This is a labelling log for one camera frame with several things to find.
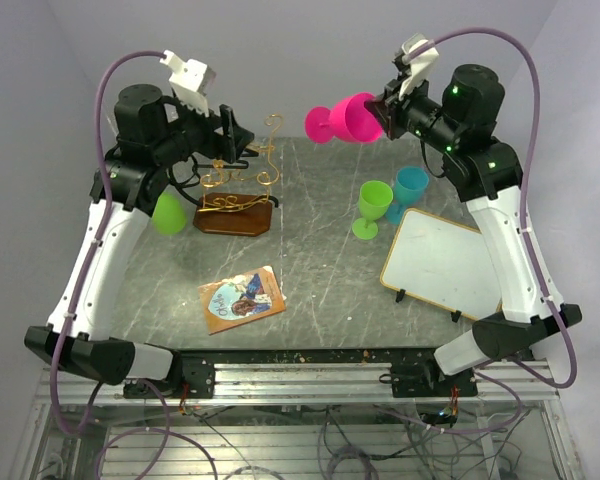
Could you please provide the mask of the pink plastic wine glass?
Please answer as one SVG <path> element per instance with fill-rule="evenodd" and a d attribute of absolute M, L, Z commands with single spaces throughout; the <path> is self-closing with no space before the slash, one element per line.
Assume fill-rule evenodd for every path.
<path fill-rule="evenodd" d="M 365 103 L 373 100 L 368 92 L 346 97 L 332 108 L 316 106 L 306 115 L 306 136 L 317 144 L 337 138 L 347 143 L 373 143 L 383 134 L 383 128 L 367 110 Z"/>

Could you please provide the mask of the light green plastic wine glass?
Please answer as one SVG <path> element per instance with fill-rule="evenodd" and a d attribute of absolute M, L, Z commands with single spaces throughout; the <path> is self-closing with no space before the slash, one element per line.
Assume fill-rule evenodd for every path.
<path fill-rule="evenodd" d="M 169 192 L 159 196 L 151 220 L 155 230 L 162 235 L 178 234 L 187 225 L 180 201 Z"/>

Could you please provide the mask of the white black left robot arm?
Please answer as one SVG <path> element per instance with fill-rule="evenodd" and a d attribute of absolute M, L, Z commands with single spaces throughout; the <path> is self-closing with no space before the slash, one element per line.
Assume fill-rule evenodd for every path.
<path fill-rule="evenodd" d="M 115 302 L 131 253 L 169 184 L 168 172 L 194 154 L 235 162 L 253 141 L 227 105 L 201 114 L 153 85 L 123 89 L 114 107 L 115 146 L 91 188 L 87 231 L 69 282 L 43 326 L 31 326 L 25 346 L 48 365 L 118 385 L 147 379 L 162 397 L 183 387 L 178 350 L 115 339 Z"/>

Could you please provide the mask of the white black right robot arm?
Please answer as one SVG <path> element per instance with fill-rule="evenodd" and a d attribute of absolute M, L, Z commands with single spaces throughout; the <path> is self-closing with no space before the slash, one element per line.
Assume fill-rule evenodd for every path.
<path fill-rule="evenodd" d="M 456 374 L 517 354 L 553 335 L 562 336 L 576 360 L 568 329 L 582 319 L 549 281 L 527 209 L 526 178 L 515 150 L 493 132 L 505 89 L 491 69 L 457 67 L 442 101 L 430 99 L 429 82 L 415 67 L 398 74 L 366 109 L 395 140 L 410 133 L 442 155 L 442 176 L 456 189 L 486 244 L 501 294 L 501 310 L 437 348 L 420 373 L 430 394 L 445 394 Z"/>

